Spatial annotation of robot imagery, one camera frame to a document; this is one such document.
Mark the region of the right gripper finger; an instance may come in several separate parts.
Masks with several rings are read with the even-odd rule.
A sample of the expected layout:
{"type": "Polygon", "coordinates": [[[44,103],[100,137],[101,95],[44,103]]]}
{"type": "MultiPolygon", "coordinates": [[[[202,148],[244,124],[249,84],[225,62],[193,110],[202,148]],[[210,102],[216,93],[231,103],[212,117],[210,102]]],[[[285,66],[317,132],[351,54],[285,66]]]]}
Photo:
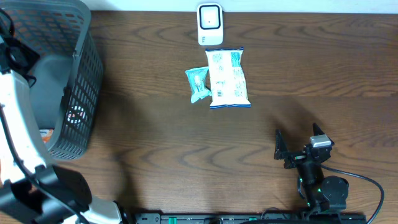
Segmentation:
{"type": "MultiPolygon", "coordinates": [[[[313,123],[312,128],[313,128],[314,136],[325,134],[317,123],[313,123]]],[[[331,146],[333,146],[335,143],[332,139],[330,139],[330,140],[331,140],[331,146]]]]}
{"type": "Polygon", "coordinates": [[[283,139],[282,133],[279,129],[276,129],[274,159],[275,160],[285,159],[288,155],[289,155],[289,152],[287,150],[287,146],[283,139]]]}

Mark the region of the large white snack bag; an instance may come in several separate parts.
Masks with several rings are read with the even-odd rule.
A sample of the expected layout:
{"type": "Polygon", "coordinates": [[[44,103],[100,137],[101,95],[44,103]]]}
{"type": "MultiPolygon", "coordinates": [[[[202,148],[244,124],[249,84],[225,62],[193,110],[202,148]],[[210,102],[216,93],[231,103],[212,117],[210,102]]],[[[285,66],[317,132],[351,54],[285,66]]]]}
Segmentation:
{"type": "Polygon", "coordinates": [[[206,49],[212,94],[211,109],[250,108],[241,59],[244,48],[206,49]]]}

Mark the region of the teal small snack packet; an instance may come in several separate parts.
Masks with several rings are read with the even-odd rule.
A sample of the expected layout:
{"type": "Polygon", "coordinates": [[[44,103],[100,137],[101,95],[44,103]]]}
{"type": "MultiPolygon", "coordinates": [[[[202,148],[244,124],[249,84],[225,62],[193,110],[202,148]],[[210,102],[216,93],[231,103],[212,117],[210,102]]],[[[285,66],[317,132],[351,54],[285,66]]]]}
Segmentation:
{"type": "Polygon", "coordinates": [[[211,91],[206,87],[208,67],[192,68],[185,71],[192,91],[190,101],[192,104],[211,96],[211,91]]]}

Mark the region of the orange tissue pack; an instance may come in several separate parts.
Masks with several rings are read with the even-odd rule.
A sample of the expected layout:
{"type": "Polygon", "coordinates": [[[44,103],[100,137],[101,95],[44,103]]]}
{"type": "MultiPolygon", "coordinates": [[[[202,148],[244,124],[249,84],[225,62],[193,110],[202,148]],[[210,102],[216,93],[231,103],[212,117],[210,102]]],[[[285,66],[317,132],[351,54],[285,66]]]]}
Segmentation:
{"type": "Polygon", "coordinates": [[[52,137],[53,130],[52,129],[41,129],[40,135],[44,143],[48,143],[50,138],[52,137]]]}

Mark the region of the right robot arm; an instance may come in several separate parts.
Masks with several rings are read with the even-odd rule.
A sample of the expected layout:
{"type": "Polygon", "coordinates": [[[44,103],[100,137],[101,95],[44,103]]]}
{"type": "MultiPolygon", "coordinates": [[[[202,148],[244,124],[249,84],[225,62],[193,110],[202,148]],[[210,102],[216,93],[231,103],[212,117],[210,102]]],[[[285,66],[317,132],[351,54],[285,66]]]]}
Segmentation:
{"type": "Polygon", "coordinates": [[[285,169],[298,171],[298,181],[304,189],[308,210],[302,217],[308,220],[312,215],[338,214],[346,208],[349,183],[335,175],[324,176],[321,164],[331,157],[334,142],[312,124],[313,136],[301,151],[289,151],[280,130],[275,131],[275,160],[283,160],[285,169]]]}

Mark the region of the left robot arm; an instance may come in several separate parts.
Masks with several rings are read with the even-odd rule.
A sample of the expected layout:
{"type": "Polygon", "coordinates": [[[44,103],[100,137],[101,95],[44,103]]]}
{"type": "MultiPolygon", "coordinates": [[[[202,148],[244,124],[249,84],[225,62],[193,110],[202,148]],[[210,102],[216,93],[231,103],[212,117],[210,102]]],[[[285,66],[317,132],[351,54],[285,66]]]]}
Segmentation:
{"type": "Polygon", "coordinates": [[[22,223],[128,223],[59,160],[88,146],[103,65],[80,1],[1,3],[1,211],[22,223]]]}

